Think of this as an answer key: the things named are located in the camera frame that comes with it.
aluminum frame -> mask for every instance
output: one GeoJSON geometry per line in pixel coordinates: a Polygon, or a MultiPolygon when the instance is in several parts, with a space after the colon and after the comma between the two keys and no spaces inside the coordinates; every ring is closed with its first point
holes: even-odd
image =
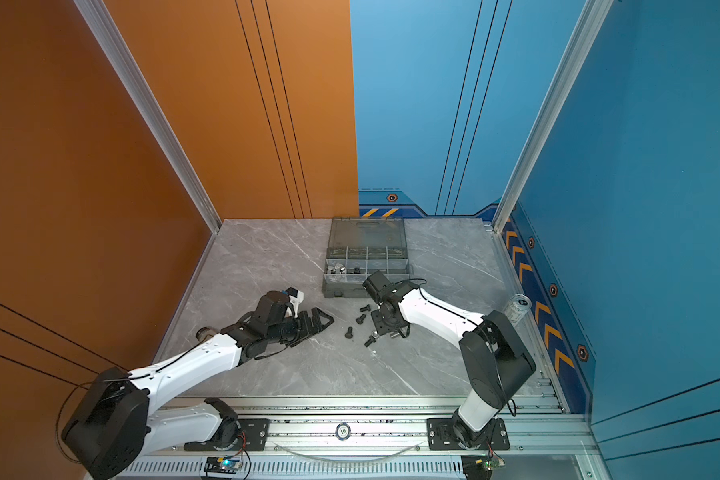
{"type": "Polygon", "coordinates": [[[163,109],[160,108],[144,75],[139,70],[139,65],[136,64],[117,25],[106,9],[104,0],[74,0],[74,3],[112,64],[112,68],[120,77],[120,81],[123,82],[123,86],[134,101],[136,108],[139,109],[155,140],[163,149],[163,153],[181,180],[186,192],[192,198],[202,219],[211,232],[218,234],[219,228],[221,228],[221,218],[205,187],[202,186],[200,178],[197,177],[176,133],[173,132],[163,109]]]}
{"type": "Polygon", "coordinates": [[[584,64],[613,2],[614,0],[586,0],[579,20],[576,22],[574,33],[570,36],[563,57],[557,65],[557,71],[552,78],[547,95],[544,97],[544,102],[541,104],[534,126],[531,128],[518,162],[512,170],[507,187],[504,189],[504,195],[501,196],[501,202],[499,202],[492,222],[494,232],[502,231],[510,212],[518,202],[520,192],[523,191],[525,182],[528,181],[528,176],[536,165],[536,160],[547,142],[557,115],[560,114],[560,110],[568,98],[568,93],[574,86],[581,66],[584,64]]]}

mounting plate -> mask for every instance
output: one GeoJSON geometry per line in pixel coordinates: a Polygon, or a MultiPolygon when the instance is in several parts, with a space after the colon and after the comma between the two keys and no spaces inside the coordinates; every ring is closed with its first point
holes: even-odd
{"type": "MultiPolygon", "coordinates": [[[[475,450],[488,450],[488,442],[493,450],[509,450],[509,435],[507,427],[501,418],[492,418],[488,423],[490,433],[475,450]]],[[[451,418],[427,418],[427,435],[430,450],[467,450],[458,444],[453,434],[453,420],[451,418]]]]}
{"type": "MultiPolygon", "coordinates": [[[[264,450],[266,439],[269,435],[268,418],[240,418],[240,427],[246,433],[246,450],[248,452],[261,452],[264,450]]],[[[219,449],[213,446],[212,442],[189,442],[184,444],[184,450],[188,452],[237,452],[242,447],[242,438],[236,438],[230,446],[219,449]]]]}

black cable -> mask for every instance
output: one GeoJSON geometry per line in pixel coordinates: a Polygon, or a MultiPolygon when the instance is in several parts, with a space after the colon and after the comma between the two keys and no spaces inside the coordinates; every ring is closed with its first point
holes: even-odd
{"type": "Polygon", "coordinates": [[[83,382],[83,383],[73,384],[74,387],[73,387],[72,391],[69,393],[69,395],[67,395],[67,398],[65,398],[64,401],[61,403],[61,407],[59,407],[59,412],[58,412],[58,414],[56,415],[56,423],[54,424],[54,442],[56,443],[56,448],[58,449],[59,453],[61,453],[62,456],[64,456],[68,461],[70,461],[70,462],[72,462],[72,463],[77,463],[77,464],[80,463],[80,461],[77,460],[76,458],[72,458],[71,456],[69,456],[69,455],[64,451],[64,449],[61,447],[61,440],[60,440],[60,439],[61,439],[61,434],[60,434],[60,432],[59,432],[59,422],[61,421],[61,413],[64,411],[64,408],[67,406],[67,402],[70,400],[70,398],[72,398],[72,395],[77,391],[77,389],[86,389],[86,388],[85,388],[86,385],[93,385],[94,383],[125,382],[125,381],[130,381],[130,380],[143,379],[143,378],[146,378],[146,377],[148,377],[148,376],[150,376],[149,373],[147,373],[147,374],[145,374],[145,375],[141,375],[141,376],[135,376],[135,377],[132,377],[132,378],[111,379],[111,380],[91,380],[90,382],[83,382]]]}
{"type": "Polygon", "coordinates": [[[456,165],[454,166],[454,174],[451,177],[451,187],[448,188],[448,196],[445,197],[445,208],[443,215],[448,212],[448,202],[451,201],[451,191],[454,188],[454,180],[456,179],[456,171],[458,170],[458,159],[461,157],[461,149],[464,147],[464,138],[467,136],[467,128],[469,127],[469,118],[472,114],[472,104],[474,103],[474,95],[478,91],[478,84],[480,83],[480,72],[483,71],[483,61],[485,60],[485,53],[488,50],[488,40],[490,40],[490,33],[494,28],[494,20],[496,18],[496,8],[499,6],[499,1],[496,0],[494,5],[494,14],[490,17],[490,26],[488,27],[488,36],[485,37],[485,46],[483,47],[483,56],[480,58],[480,67],[478,68],[478,78],[474,81],[474,89],[472,90],[472,99],[469,101],[469,110],[467,110],[467,121],[464,122],[464,131],[461,132],[461,143],[458,147],[458,153],[456,154],[456,165]]]}
{"type": "Polygon", "coordinates": [[[464,96],[464,86],[467,84],[467,72],[469,72],[469,61],[472,59],[472,49],[474,48],[474,37],[478,34],[478,24],[480,23],[480,12],[483,10],[483,0],[480,0],[478,8],[478,17],[474,21],[474,32],[472,32],[472,43],[469,45],[469,55],[467,56],[467,67],[464,69],[464,80],[461,81],[461,93],[458,95],[458,104],[456,105],[456,117],[454,118],[454,127],[451,130],[451,141],[448,142],[448,152],[445,154],[445,166],[443,167],[443,177],[440,179],[440,191],[438,192],[438,202],[434,206],[434,214],[438,214],[440,207],[440,197],[443,194],[443,184],[445,183],[445,172],[448,171],[448,157],[451,156],[451,145],[454,142],[454,133],[456,133],[456,122],[458,120],[458,111],[461,108],[461,98],[464,96]]]}
{"type": "Polygon", "coordinates": [[[47,375],[47,376],[49,376],[49,377],[51,377],[51,378],[54,378],[54,379],[57,379],[57,380],[61,380],[62,382],[69,383],[70,385],[75,385],[74,382],[70,382],[70,381],[67,380],[67,379],[62,379],[61,377],[56,376],[56,375],[54,375],[53,373],[48,373],[48,372],[46,372],[45,370],[36,369],[36,368],[34,368],[33,366],[29,366],[29,365],[27,365],[26,363],[20,362],[19,360],[13,360],[13,359],[8,358],[8,357],[6,357],[6,356],[3,356],[3,355],[1,355],[1,354],[0,354],[0,358],[3,359],[3,360],[8,360],[9,362],[15,363],[16,365],[21,365],[21,366],[27,367],[29,370],[35,370],[36,372],[42,373],[43,375],[47,375]]]}
{"type": "Polygon", "coordinates": [[[266,122],[269,124],[269,133],[272,136],[272,143],[275,145],[275,153],[277,154],[277,161],[280,163],[280,172],[282,173],[282,182],[286,186],[286,193],[288,194],[288,202],[291,205],[291,213],[293,218],[296,218],[296,209],[293,208],[293,199],[291,198],[291,192],[288,191],[288,181],[286,180],[286,171],[282,168],[282,160],[280,159],[280,152],[277,149],[277,142],[275,141],[275,131],[272,129],[272,122],[269,120],[269,113],[266,110],[266,102],[264,101],[264,92],[262,91],[261,83],[259,82],[259,74],[256,72],[256,63],[253,62],[253,53],[251,52],[251,45],[248,43],[248,35],[246,34],[246,26],[242,24],[242,14],[240,13],[240,5],[235,0],[235,7],[237,8],[237,16],[240,17],[240,27],[242,28],[242,36],[246,40],[246,46],[248,47],[248,55],[251,58],[251,66],[253,66],[253,75],[256,77],[256,84],[259,85],[259,94],[262,97],[262,105],[264,107],[264,115],[266,115],[266,122]]]}
{"type": "Polygon", "coordinates": [[[15,338],[15,339],[21,340],[22,342],[29,343],[30,345],[32,345],[32,346],[34,346],[34,347],[37,347],[37,348],[39,348],[40,350],[43,350],[44,352],[48,352],[49,354],[51,354],[51,355],[53,355],[53,356],[57,356],[58,358],[60,358],[60,359],[62,359],[62,360],[67,360],[69,363],[73,363],[73,364],[77,365],[78,367],[80,367],[81,369],[86,369],[86,370],[88,370],[89,372],[92,372],[92,373],[98,373],[96,370],[91,370],[91,369],[89,369],[88,367],[86,367],[85,365],[81,365],[81,364],[77,363],[77,362],[74,361],[74,360],[69,360],[67,357],[61,356],[61,355],[59,355],[59,354],[56,353],[56,352],[52,352],[52,351],[50,351],[50,350],[48,350],[48,349],[46,349],[46,348],[43,348],[42,346],[39,346],[37,343],[32,343],[32,342],[30,342],[29,340],[26,340],[26,339],[20,337],[19,335],[15,335],[15,334],[13,334],[13,333],[11,333],[11,332],[9,332],[9,331],[7,331],[7,330],[3,330],[3,329],[1,329],[1,328],[0,328],[0,331],[1,331],[2,333],[6,333],[6,334],[12,336],[12,337],[15,338]]]}
{"type": "MultiPolygon", "coordinates": [[[[490,354],[494,356],[494,359],[496,358],[496,352],[494,352],[494,346],[491,345],[490,342],[488,342],[488,348],[490,349],[490,354]]],[[[504,384],[501,382],[501,374],[499,373],[499,364],[498,362],[494,361],[494,368],[496,369],[496,379],[499,382],[499,388],[501,388],[501,394],[504,396],[504,399],[501,403],[501,408],[504,408],[504,405],[507,406],[507,410],[509,410],[510,415],[513,417],[518,416],[518,404],[514,404],[514,413],[512,413],[512,408],[509,408],[509,400],[512,400],[512,398],[508,398],[507,390],[504,390],[504,384]]]]}
{"type": "Polygon", "coordinates": [[[280,115],[280,107],[277,104],[277,94],[275,93],[275,84],[272,82],[272,73],[269,71],[269,62],[266,60],[266,50],[264,50],[264,39],[262,38],[262,31],[259,30],[259,19],[256,17],[256,9],[253,7],[253,0],[251,2],[251,10],[253,11],[253,21],[256,23],[256,32],[259,34],[259,43],[262,45],[262,54],[264,55],[264,65],[266,66],[266,74],[269,77],[269,87],[272,88],[272,99],[275,101],[275,111],[277,111],[277,118],[280,120],[280,131],[282,132],[282,141],[286,144],[286,154],[288,155],[288,165],[291,167],[291,176],[293,176],[293,187],[296,188],[296,197],[298,198],[298,208],[302,211],[302,218],[306,218],[304,215],[304,206],[302,205],[302,196],[298,192],[298,183],[296,182],[296,170],[293,168],[293,160],[291,160],[291,150],[288,148],[288,140],[286,139],[286,128],[282,126],[282,115],[280,115]]]}
{"type": "Polygon", "coordinates": [[[9,306],[6,306],[6,305],[3,304],[3,303],[0,303],[0,306],[3,307],[4,309],[8,310],[9,312],[12,312],[12,313],[14,313],[14,314],[16,314],[16,315],[19,315],[21,318],[23,318],[23,319],[26,320],[26,321],[34,323],[34,324],[37,325],[39,328],[44,329],[44,330],[47,330],[48,332],[51,332],[51,333],[53,333],[54,335],[59,336],[59,337],[63,338],[64,340],[67,340],[69,343],[72,343],[73,345],[78,346],[79,348],[85,350],[86,352],[93,353],[94,355],[96,355],[96,356],[99,357],[100,359],[106,360],[107,362],[111,363],[112,365],[114,365],[114,366],[116,366],[116,367],[118,367],[118,368],[120,368],[120,369],[122,369],[122,370],[127,370],[125,367],[122,367],[122,366],[118,365],[117,363],[113,362],[112,360],[109,360],[109,359],[105,358],[104,356],[99,355],[99,354],[96,353],[95,351],[93,351],[93,350],[91,350],[91,349],[87,349],[86,347],[82,346],[81,344],[77,343],[76,341],[70,340],[70,339],[68,339],[66,336],[61,335],[60,333],[57,333],[57,332],[49,329],[49,328],[46,327],[45,325],[43,325],[43,324],[41,324],[41,323],[39,323],[39,322],[36,322],[36,321],[32,320],[31,318],[29,318],[28,316],[24,315],[23,313],[19,313],[19,312],[17,312],[16,310],[10,308],[9,306]]]}
{"type": "Polygon", "coordinates": [[[464,170],[461,172],[461,180],[458,183],[458,190],[456,191],[456,200],[454,200],[454,208],[451,210],[451,215],[456,211],[456,202],[458,202],[458,196],[461,193],[461,184],[464,182],[464,174],[467,173],[467,165],[469,164],[469,156],[472,153],[472,145],[474,145],[474,138],[478,134],[478,127],[480,126],[480,117],[483,114],[483,107],[485,106],[485,98],[488,96],[488,87],[490,86],[490,80],[494,76],[494,68],[496,68],[496,59],[499,56],[499,49],[501,48],[501,40],[504,39],[504,30],[507,29],[507,20],[509,20],[509,12],[512,11],[512,2],[510,0],[509,8],[507,9],[507,17],[504,19],[504,27],[501,29],[501,36],[499,37],[499,44],[496,47],[496,55],[494,55],[494,64],[490,67],[490,75],[488,76],[488,84],[485,85],[485,93],[483,94],[483,103],[480,105],[480,113],[478,113],[478,122],[474,126],[474,132],[472,133],[472,141],[469,145],[469,151],[467,152],[467,159],[464,161],[464,170]]]}
{"type": "Polygon", "coordinates": [[[184,352],[184,353],[182,353],[181,355],[179,355],[179,356],[178,356],[175,360],[173,360],[172,362],[169,362],[169,363],[163,365],[161,368],[155,370],[155,373],[158,373],[158,372],[160,372],[160,370],[163,370],[163,369],[168,368],[169,366],[172,366],[174,363],[176,363],[176,362],[178,362],[179,360],[181,360],[182,358],[184,358],[184,355],[186,355],[187,353],[193,351],[193,350],[196,349],[197,347],[201,346],[203,343],[205,343],[205,342],[202,342],[202,341],[201,341],[201,342],[198,342],[194,347],[192,347],[191,349],[189,349],[189,350],[187,350],[186,352],[184,352]]]}
{"type": "Polygon", "coordinates": [[[302,171],[302,182],[304,182],[304,194],[307,197],[307,207],[309,208],[309,216],[312,216],[312,202],[309,201],[309,189],[307,188],[307,178],[304,176],[304,167],[302,166],[302,154],[298,151],[298,139],[296,138],[296,127],[293,125],[293,114],[291,113],[291,103],[288,101],[288,89],[286,88],[286,78],[282,74],[282,64],[280,63],[280,53],[277,51],[277,40],[275,40],[275,29],[272,26],[272,16],[269,14],[269,3],[265,0],[264,5],[266,6],[266,16],[269,19],[269,30],[272,32],[272,43],[275,45],[275,56],[277,56],[277,65],[280,69],[280,79],[282,80],[282,91],[286,94],[286,107],[288,108],[288,116],[291,119],[291,131],[293,132],[293,142],[296,144],[296,158],[298,159],[298,167],[302,171]]]}
{"type": "Polygon", "coordinates": [[[431,299],[427,298],[427,297],[422,293],[421,290],[419,291],[419,294],[422,296],[422,298],[423,298],[424,300],[426,300],[426,301],[429,302],[430,304],[432,304],[432,305],[434,305],[434,306],[436,306],[436,307],[438,307],[438,308],[442,308],[442,310],[445,310],[446,312],[452,313],[452,314],[456,315],[457,317],[459,317],[459,318],[461,318],[461,319],[464,319],[464,320],[470,322],[470,323],[471,323],[472,325],[474,325],[474,326],[480,326],[479,324],[473,322],[472,320],[470,320],[470,319],[467,318],[466,316],[463,316],[463,315],[461,315],[461,314],[459,314],[459,313],[453,312],[452,310],[449,310],[449,309],[445,308],[444,306],[438,305],[437,303],[433,302],[431,299]]]}
{"type": "Polygon", "coordinates": [[[253,462],[251,462],[251,456],[248,455],[248,450],[246,450],[246,445],[242,445],[242,452],[246,454],[248,457],[248,473],[246,476],[242,477],[242,480],[246,480],[248,478],[248,475],[251,475],[251,469],[253,468],[253,462]]]}
{"type": "Polygon", "coordinates": [[[254,360],[264,360],[264,359],[268,359],[270,356],[275,356],[275,355],[277,355],[278,353],[284,352],[288,347],[289,347],[289,346],[286,345],[285,348],[283,348],[282,350],[278,350],[277,352],[274,352],[274,353],[269,353],[269,355],[255,356],[255,357],[253,357],[253,359],[254,359],[254,360]]]}

orange wall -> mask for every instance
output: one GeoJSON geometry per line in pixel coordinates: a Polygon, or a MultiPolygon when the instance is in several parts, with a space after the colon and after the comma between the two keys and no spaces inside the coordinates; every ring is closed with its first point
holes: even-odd
{"type": "Polygon", "coordinates": [[[221,218],[358,215],[348,0],[106,6],[221,218]]]}
{"type": "MultiPolygon", "coordinates": [[[[0,302],[142,366],[209,235],[72,1],[0,0],[0,302]]],[[[110,365],[1,308],[0,328],[82,366],[1,331],[0,355],[70,382],[110,365]]],[[[0,358],[0,458],[21,449],[0,478],[80,478],[52,439],[70,389],[0,358]]]]}

black line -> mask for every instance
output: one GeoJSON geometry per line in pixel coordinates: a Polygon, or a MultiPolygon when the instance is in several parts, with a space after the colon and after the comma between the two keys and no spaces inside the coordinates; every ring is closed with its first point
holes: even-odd
{"type": "Polygon", "coordinates": [[[86,352],[88,352],[88,353],[93,353],[94,355],[96,355],[96,356],[99,357],[100,359],[106,360],[107,362],[111,363],[112,365],[114,365],[114,366],[116,366],[116,367],[118,367],[118,368],[120,368],[120,369],[122,369],[122,370],[125,370],[126,372],[128,371],[127,368],[125,368],[125,367],[123,367],[123,366],[121,366],[121,365],[118,365],[117,363],[113,362],[112,360],[107,359],[107,358],[104,357],[104,356],[99,355],[98,353],[96,353],[95,351],[93,351],[93,350],[91,350],[91,349],[87,349],[86,347],[82,346],[81,344],[77,343],[76,341],[70,340],[70,339],[68,339],[66,336],[61,335],[60,333],[56,333],[55,331],[49,329],[49,328],[46,327],[45,325],[43,325],[43,324],[41,324],[41,323],[39,323],[39,322],[35,322],[34,320],[32,320],[31,318],[29,318],[28,316],[26,316],[26,315],[24,315],[24,314],[22,314],[22,313],[17,312],[16,310],[10,308],[9,306],[4,305],[3,303],[0,303],[0,306],[3,307],[4,309],[8,310],[9,312],[12,312],[12,313],[15,313],[16,315],[19,315],[21,318],[23,318],[23,319],[26,320],[26,321],[34,323],[34,324],[37,325],[39,328],[44,329],[44,330],[47,330],[48,332],[51,332],[51,333],[53,333],[54,335],[56,335],[56,336],[58,336],[58,337],[61,337],[61,338],[63,338],[64,340],[67,340],[69,343],[72,343],[73,345],[78,346],[79,348],[85,350],[86,352]]]}
{"type": "Polygon", "coordinates": [[[483,60],[485,60],[485,51],[488,50],[488,40],[490,40],[490,32],[494,28],[494,19],[496,18],[496,8],[499,6],[499,0],[496,0],[494,5],[494,14],[490,17],[490,26],[488,27],[488,36],[485,38],[485,46],[483,47],[483,56],[480,58],[480,68],[478,68],[478,78],[474,81],[474,89],[472,90],[472,99],[469,101],[469,110],[467,110],[467,121],[464,122],[464,131],[461,132],[461,143],[458,146],[458,153],[456,154],[456,165],[454,165],[454,174],[451,177],[451,187],[448,188],[448,196],[445,198],[445,208],[443,215],[448,211],[448,202],[451,199],[451,191],[454,187],[454,180],[456,178],[456,170],[458,169],[458,158],[461,157],[461,149],[464,146],[464,137],[467,136],[467,127],[469,126],[469,118],[472,115],[472,104],[474,103],[474,94],[478,91],[478,84],[480,83],[480,72],[483,71],[483,60]]]}
{"type": "Polygon", "coordinates": [[[89,369],[88,367],[86,367],[85,365],[81,365],[81,364],[77,363],[77,362],[74,361],[74,360],[69,360],[67,357],[61,356],[61,355],[59,355],[59,354],[56,353],[56,352],[52,352],[52,351],[50,351],[50,350],[48,350],[48,349],[46,349],[46,348],[43,348],[42,346],[39,346],[37,343],[32,343],[32,342],[30,342],[29,340],[26,340],[26,339],[24,339],[24,338],[21,338],[19,335],[15,335],[15,334],[13,334],[13,333],[11,333],[11,332],[9,332],[9,331],[7,331],[7,330],[3,330],[3,329],[1,329],[1,328],[0,328],[0,331],[1,331],[2,333],[6,333],[6,334],[12,336],[12,337],[15,338],[15,339],[19,339],[19,340],[21,340],[22,342],[29,343],[30,345],[35,346],[35,347],[39,348],[40,350],[43,350],[44,352],[48,352],[49,354],[51,354],[51,355],[53,355],[53,356],[57,356],[57,357],[59,357],[59,358],[62,359],[62,360],[67,360],[69,363],[73,363],[73,364],[77,365],[78,367],[80,367],[81,369],[86,369],[86,370],[88,370],[89,372],[96,373],[96,374],[98,373],[96,370],[91,370],[91,369],[89,369]]]}
{"type": "Polygon", "coordinates": [[[445,183],[445,172],[448,171],[448,157],[451,156],[451,145],[454,142],[454,133],[456,132],[456,120],[458,120],[458,111],[461,108],[461,97],[464,96],[464,86],[467,83],[467,72],[469,72],[469,61],[472,58],[472,48],[474,47],[474,37],[478,34],[478,24],[480,23],[480,11],[483,9],[483,0],[480,0],[480,8],[478,8],[478,19],[474,21],[474,32],[472,33],[472,43],[469,45],[469,55],[467,56],[467,67],[464,69],[464,80],[461,81],[461,93],[458,95],[458,104],[456,105],[456,117],[454,118],[454,127],[451,130],[451,141],[448,142],[448,153],[445,154],[445,166],[443,167],[443,177],[440,180],[440,191],[438,192],[438,202],[434,206],[434,214],[438,214],[440,207],[440,196],[443,193],[443,184],[445,183]]]}
{"type": "Polygon", "coordinates": [[[282,126],[282,115],[280,115],[280,107],[277,104],[277,94],[275,93],[275,84],[272,82],[272,73],[269,71],[269,62],[266,59],[266,51],[264,50],[264,40],[262,39],[262,32],[259,30],[259,19],[256,17],[256,9],[253,7],[253,0],[251,1],[251,10],[253,10],[253,21],[256,23],[256,32],[259,34],[259,43],[262,46],[262,54],[264,55],[264,65],[266,66],[266,74],[269,76],[269,87],[272,89],[272,98],[275,100],[275,110],[277,110],[277,118],[280,120],[280,131],[282,132],[282,141],[286,144],[286,153],[288,154],[288,165],[291,166],[291,175],[293,176],[293,187],[296,188],[296,198],[298,198],[298,208],[302,211],[302,218],[304,215],[304,206],[302,206],[302,196],[298,192],[298,182],[296,182],[296,172],[293,169],[293,160],[291,160],[291,149],[288,148],[288,139],[286,138],[286,129],[282,126]]]}
{"type": "Polygon", "coordinates": [[[619,436],[617,436],[617,437],[606,438],[605,440],[598,440],[597,443],[610,442],[611,440],[616,440],[617,438],[624,438],[624,437],[628,437],[628,436],[630,436],[630,435],[635,435],[635,434],[637,434],[637,433],[648,432],[649,430],[653,430],[653,429],[661,428],[661,427],[666,427],[666,426],[669,426],[669,425],[674,425],[674,424],[676,424],[676,423],[684,422],[685,420],[693,420],[694,418],[701,418],[701,417],[704,417],[704,416],[711,415],[711,414],[713,414],[713,413],[720,413],[720,408],[718,408],[717,410],[711,410],[710,412],[700,413],[699,415],[694,415],[694,416],[690,416],[690,417],[681,418],[680,420],[672,420],[672,422],[662,423],[661,425],[657,425],[657,426],[654,426],[654,427],[643,428],[642,430],[638,430],[638,431],[636,431],[636,432],[625,433],[624,435],[619,435],[619,436]]]}
{"type": "Polygon", "coordinates": [[[54,375],[53,373],[48,373],[48,372],[46,372],[46,371],[43,371],[43,370],[40,370],[40,369],[36,369],[36,368],[34,368],[33,366],[29,366],[29,365],[27,365],[26,363],[20,362],[19,360],[9,359],[8,357],[2,356],[1,354],[0,354],[0,358],[3,359],[3,360],[8,360],[9,362],[13,362],[13,363],[15,363],[15,364],[17,364],[17,365],[25,366],[25,367],[27,367],[29,370],[35,370],[36,372],[42,373],[43,375],[48,375],[49,377],[55,378],[55,379],[57,379],[57,380],[61,380],[62,382],[69,383],[70,385],[77,386],[77,383],[75,383],[75,382],[70,382],[69,380],[67,380],[67,379],[62,379],[61,377],[56,376],[56,375],[54,375]]]}
{"type": "Polygon", "coordinates": [[[240,14],[240,5],[235,0],[235,7],[237,8],[237,16],[240,17],[240,27],[242,27],[242,36],[246,39],[246,46],[248,47],[248,55],[251,58],[251,66],[253,66],[253,76],[256,77],[256,84],[259,85],[259,94],[262,97],[262,105],[264,106],[264,115],[266,115],[266,122],[269,124],[269,133],[272,136],[272,143],[275,145],[275,153],[277,154],[277,161],[280,163],[280,172],[282,173],[282,182],[286,186],[286,194],[288,194],[288,202],[291,205],[291,213],[293,218],[296,218],[296,210],[293,209],[293,198],[291,198],[291,192],[288,191],[288,182],[286,181],[286,171],[282,168],[282,160],[280,159],[280,152],[277,149],[277,142],[275,141],[275,131],[272,129],[272,122],[269,121],[269,112],[266,110],[266,103],[264,102],[264,92],[262,91],[261,83],[259,83],[259,74],[256,72],[256,64],[253,62],[253,53],[251,53],[251,45],[248,43],[248,35],[246,34],[246,26],[242,24],[242,15],[240,14]]]}
{"type": "Polygon", "coordinates": [[[685,393],[692,392],[693,390],[698,390],[698,389],[704,388],[704,387],[706,387],[706,386],[710,386],[711,384],[713,384],[713,383],[718,383],[718,382],[720,382],[720,378],[719,378],[719,379],[715,379],[715,380],[711,380],[711,381],[709,381],[709,382],[707,382],[707,383],[702,383],[701,385],[695,386],[695,387],[693,387],[693,388],[691,388],[691,389],[683,390],[683,391],[678,392],[678,393],[673,393],[672,395],[666,396],[666,397],[664,397],[664,398],[659,398],[658,400],[654,400],[653,402],[646,403],[645,405],[632,408],[631,410],[627,410],[626,412],[618,413],[618,414],[616,414],[616,415],[614,415],[614,416],[610,416],[610,417],[608,417],[608,418],[603,418],[602,420],[598,420],[598,421],[592,423],[592,425],[594,426],[594,425],[597,425],[598,423],[607,422],[608,420],[612,420],[612,419],[614,419],[614,418],[616,418],[616,417],[621,417],[622,415],[626,415],[627,413],[632,413],[632,412],[634,412],[635,410],[640,410],[641,408],[646,408],[646,407],[648,407],[648,406],[655,405],[655,404],[657,404],[657,403],[659,403],[659,402],[663,402],[664,400],[669,400],[670,398],[675,398],[676,396],[681,396],[681,395],[683,395],[683,394],[685,394],[685,393]]]}
{"type": "MultiPolygon", "coordinates": [[[[286,107],[288,108],[288,116],[291,119],[291,131],[293,131],[293,141],[296,144],[296,157],[298,158],[298,168],[302,171],[302,182],[304,183],[304,194],[307,197],[307,207],[309,208],[309,217],[315,218],[312,216],[312,202],[309,201],[309,188],[307,188],[307,178],[304,176],[304,167],[302,166],[302,154],[300,151],[298,151],[298,139],[296,137],[296,128],[293,126],[293,115],[291,114],[291,102],[288,100],[288,90],[286,89],[286,78],[282,74],[282,64],[280,63],[280,53],[277,51],[277,40],[275,40],[275,29],[272,26],[272,16],[269,14],[269,3],[267,0],[264,0],[264,5],[266,5],[266,16],[269,18],[269,30],[272,32],[272,43],[275,44],[275,56],[277,56],[277,65],[280,69],[280,79],[282,80],[282,90],[286,94],[286,107]]],[[[282,133],[283,137],[286,136],[286,132],[283,131],[282,133]]]]}
{"type": "Polygon", "coordinates": [[[485,106],[485,98],[488,96],[488,87],[490,86],[490,80],[494,76],[494,68],[496,68],[496,59],[499,56],[499,49],[501,48],[501,40],[504,38],[504,30],[507,29],[507,20],[509,20],[509,12],[512,11],[512,2],[510,0],[509,8],[507,9],[507,17],[504,19],[504,27],[501,29],[501,36],[499,37],[499,44],[496,46],[496,54],[494,55],[494,64],[490,67],[490,75],[488,76],[488,84],[485,85],[485,93],[483,94],[483,103],[480,104],[480,113],[478,113],[478,122],[474,126],[474,132],[472,132],[472,141],[469,144],[469,151],[467,152],[467,159],[464,161],[464,169],[461,171],[461,180],[458,183],[458,190],[456,191],[456,199],[454,200],[454,208],[451,210],[451,214],[456,211],[456,202],[458,202],[458,196],[461,193],[461,184],[464,182],[464,174],[467,173],[467,164],[469,164],[469,156],[472,154],[472,145],[474,145],[474,137],[478,134],[478,127],[480,126],[480,117],[483,114],[483,107],[485,106]]]}
{"type": "Polygon", "coordinates": [[[684,443],[682,445],[675,445],[673,447],[656,448],[655,450],[648,450],[647,452],[638,452],[638,453],[631,453],[629,455],[622,455],[622,456],[618,456],[618,457],[604,458],[604,460],[606,462],[608,462],[609,460],[618,460],[619,458],[636,457],[639,455],[645,455],[647,453],[664,452],[665,450],[674,450],[675,448],[692,447],[695,445],[703,445],[705,443],[712,443],[712,442],[719,442],[719,441],[720,441],[720,437],[710,438],[709,440],[701,440],[699,442],[684,443]]]}

